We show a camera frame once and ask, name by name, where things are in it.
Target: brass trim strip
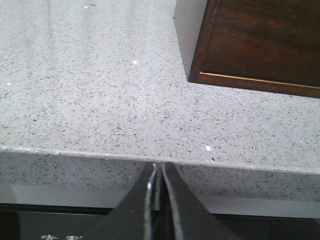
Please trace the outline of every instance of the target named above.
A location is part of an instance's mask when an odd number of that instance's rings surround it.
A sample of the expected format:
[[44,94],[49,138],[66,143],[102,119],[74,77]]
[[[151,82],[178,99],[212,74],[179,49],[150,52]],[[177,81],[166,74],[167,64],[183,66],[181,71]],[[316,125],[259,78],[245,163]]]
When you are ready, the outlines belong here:
[[304,88],[311,88],[311,89],[319,89],[320,90],[320,86],[304,85],[304,84],[281,82],[281,81],[270,81],[270,80],[264,80],[264,79],[259,79],[259,78],[243,77],[243,76],[235,76],[235,75],[227,75],[227,74],[218,74],[218,73],[210,73],[210,72],[204,72],[204,71],[200,71],[200,74],[209,75],[209,76],[216,76],[216,77],[222,77],[222,78],[241,79],[241,80],[265,82],[265,83],[270,83],[270,84],[290,85],[290,86],[304,87]]

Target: countertop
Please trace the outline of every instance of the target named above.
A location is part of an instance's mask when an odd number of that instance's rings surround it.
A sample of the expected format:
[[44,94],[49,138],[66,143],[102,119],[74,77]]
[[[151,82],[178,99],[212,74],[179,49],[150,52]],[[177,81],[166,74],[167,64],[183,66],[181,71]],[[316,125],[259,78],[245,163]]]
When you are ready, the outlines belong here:
[[320,174],[320,99],[187,82],[174,10],[2,2],[1,151]]

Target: wood grain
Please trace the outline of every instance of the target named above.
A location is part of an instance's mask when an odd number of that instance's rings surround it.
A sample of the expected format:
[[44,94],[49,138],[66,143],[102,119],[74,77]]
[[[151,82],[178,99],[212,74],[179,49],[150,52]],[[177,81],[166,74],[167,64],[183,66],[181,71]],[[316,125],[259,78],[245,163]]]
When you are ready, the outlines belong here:
[[[216,3],[208,2],[214,7],[203,19],[190,82],[319,97],[320,1],[211,2]],[[217,74],[228,81],[223,78],[223,84]]]

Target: dark wood cabinet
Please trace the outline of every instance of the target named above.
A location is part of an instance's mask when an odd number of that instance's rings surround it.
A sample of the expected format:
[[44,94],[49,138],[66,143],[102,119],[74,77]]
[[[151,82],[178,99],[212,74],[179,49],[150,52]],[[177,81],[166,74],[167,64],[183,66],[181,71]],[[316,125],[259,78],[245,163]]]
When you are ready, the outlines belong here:
[[320,0],[177,0],[174,17],[190,82],[320,97]]

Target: gray speckled surface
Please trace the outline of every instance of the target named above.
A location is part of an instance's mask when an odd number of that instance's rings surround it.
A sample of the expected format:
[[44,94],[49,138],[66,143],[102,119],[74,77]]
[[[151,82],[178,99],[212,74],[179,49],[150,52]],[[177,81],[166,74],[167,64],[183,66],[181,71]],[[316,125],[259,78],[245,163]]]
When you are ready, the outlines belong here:
[[[143,161],[2,152],[1,184],[86,191],[105,190],[118,202],[133,186]],[[199,197],[320,202],[320,174],[180,164],[177,169]]]
[[2,1],[1,149],[320,173],[320,99],[188,83],[174,8]]

